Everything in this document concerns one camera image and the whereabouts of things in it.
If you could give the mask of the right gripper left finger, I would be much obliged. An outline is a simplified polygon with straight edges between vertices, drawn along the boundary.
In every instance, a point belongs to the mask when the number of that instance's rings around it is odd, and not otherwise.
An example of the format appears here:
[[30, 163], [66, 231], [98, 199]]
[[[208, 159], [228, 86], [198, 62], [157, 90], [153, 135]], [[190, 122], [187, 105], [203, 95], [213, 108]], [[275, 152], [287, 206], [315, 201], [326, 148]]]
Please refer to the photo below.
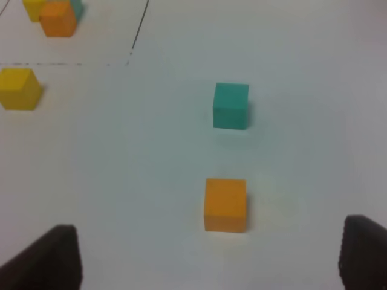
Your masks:
[[56, 225], [1, 266], [1, 289], [80, 289], [82, 280], [74, 225]]

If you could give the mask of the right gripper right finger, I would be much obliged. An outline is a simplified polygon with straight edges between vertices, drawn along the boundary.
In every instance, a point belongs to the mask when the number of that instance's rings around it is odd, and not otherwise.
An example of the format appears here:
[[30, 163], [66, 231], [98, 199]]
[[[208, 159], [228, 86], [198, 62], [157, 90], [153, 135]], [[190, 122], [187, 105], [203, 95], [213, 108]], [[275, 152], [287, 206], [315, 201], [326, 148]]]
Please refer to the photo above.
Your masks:
[[338, 261], [345, 289], [386, 289], [386, 228], [364, 215], [349, 215]]

